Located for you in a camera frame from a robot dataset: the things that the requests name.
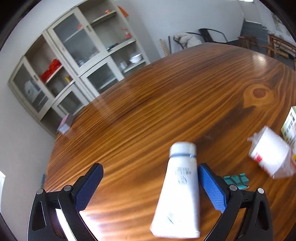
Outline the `white cream tube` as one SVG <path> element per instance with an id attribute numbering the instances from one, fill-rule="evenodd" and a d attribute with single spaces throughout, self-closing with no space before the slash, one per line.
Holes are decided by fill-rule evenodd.
<path id="1" fill-rule="evenodd" d="M 166 175 L 150 231 L 155 237 L 199 238 L 200 202 L 196 145 L 170 147 Z"/>

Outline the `bagged gauze roll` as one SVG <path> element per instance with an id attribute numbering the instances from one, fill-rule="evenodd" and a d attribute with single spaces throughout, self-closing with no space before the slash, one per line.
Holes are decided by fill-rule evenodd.
<path id="1" fill-rule="evenodd" d="M 271 178 L 288 178 L 295 174 L 290 146 L 268 126 L 247 140 L 252 142 L 248 156 Z"/>

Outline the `yellow green carton box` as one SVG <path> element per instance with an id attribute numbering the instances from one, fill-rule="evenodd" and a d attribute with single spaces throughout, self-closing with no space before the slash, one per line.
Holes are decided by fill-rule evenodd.
<path id="1" fill-rule="evenodd" d="M 295 136 L 296 136 L 296 117 L 295 117 L 295 106 L 292 106 L 290 108 L 290 112 L 288 113 L 288 116 L 281 127 L 281 133 L 283 136 L 283 139 L 291 146 L 293 147 L 295 145 Z"/>

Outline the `teal binder clip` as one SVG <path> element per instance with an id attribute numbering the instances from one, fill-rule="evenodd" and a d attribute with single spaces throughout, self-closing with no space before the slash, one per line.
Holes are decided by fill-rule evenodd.
<path id="1" fill-rule="evenodd" d="M 245 176 L 245 173 L 224 176 L 223 179 L 228 186 L 235 185 L 239 190 L 247 190 L 249 188 L 249 179 Z"/>

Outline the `purple card deck box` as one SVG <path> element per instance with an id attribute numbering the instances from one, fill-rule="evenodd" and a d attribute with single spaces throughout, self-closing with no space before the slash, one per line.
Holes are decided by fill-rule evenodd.
<path id="1" fill-rule="evenodd" d="M 58 126 L 57 130 L 65 134 L 72 126 L 74 120 L 74 116 L 71 113 L 68 113 L 60 122 L 60 125 Z"/>

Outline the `wooden chair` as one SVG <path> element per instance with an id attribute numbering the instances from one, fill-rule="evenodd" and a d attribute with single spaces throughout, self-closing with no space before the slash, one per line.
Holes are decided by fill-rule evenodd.
<path id="1" fill-rule="evenodd" d="M 290 42 L 277 37 L 274 34 L 268 34 L 267 45 L 262 45 L 267 50 L 267 55 L 274 58 L 275 54 L 290 59 L 293 62 L 293 69 L 295 70 L 295 45 Z"/>

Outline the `wooden stool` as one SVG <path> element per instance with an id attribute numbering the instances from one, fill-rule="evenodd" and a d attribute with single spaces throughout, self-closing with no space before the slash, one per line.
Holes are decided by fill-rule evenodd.
<path id="1" fill-rule="evenodd" d="M 251 46 L 254 46 L 259 50 L 257 37 L 255 36 L 239 36 L 238 40 L 239 40 L 239 46 L 241 48 L 251 49 Z"/>

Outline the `grey display cabinet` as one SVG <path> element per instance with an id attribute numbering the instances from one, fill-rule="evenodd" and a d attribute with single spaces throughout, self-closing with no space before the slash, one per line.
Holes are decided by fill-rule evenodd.
<path id="1" fill-rule="evenodd" d="M 130 58 L 142 54 L 138 63 Z M 114 1 L 82 1 L 30 44 L 8 81 L 12 92 L 50 135 L 100 94 L 149 64 Z"/>

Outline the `chair with grey coat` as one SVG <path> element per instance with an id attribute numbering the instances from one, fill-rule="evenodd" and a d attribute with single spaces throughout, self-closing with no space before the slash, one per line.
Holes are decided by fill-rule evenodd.
<path id="1" fill-rule="evenodd" d="M 197 38 L 198 33 L 179 32 L 174 35 L 174 41 L 181 46 L 182 49 L 187 49 L 202 44 L 202 41 Z"/>

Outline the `black metal chair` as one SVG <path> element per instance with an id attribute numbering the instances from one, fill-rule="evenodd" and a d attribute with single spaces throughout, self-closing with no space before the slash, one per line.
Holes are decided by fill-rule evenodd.
<path id="1" fill-rule="evenodd" d="M 219 43 L 219 44 L 230 44 L 226 38 L 226 35 L 218 30 L 208 29 L 208 28 L 200 28 L 199 33 L 204 39 L 205 42 L 209 43 Z"/>

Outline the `white bowl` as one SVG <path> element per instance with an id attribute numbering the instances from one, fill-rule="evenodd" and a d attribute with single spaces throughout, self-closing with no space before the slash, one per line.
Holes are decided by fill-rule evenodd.
<path id="1" fill-rule="evenodd" d="M 143 59 L 142 54 L 136 54 L 135 56 L 132 56 L 129 61 L 132 64 L 138 63 L 139 61 L 141 61 Z"/>

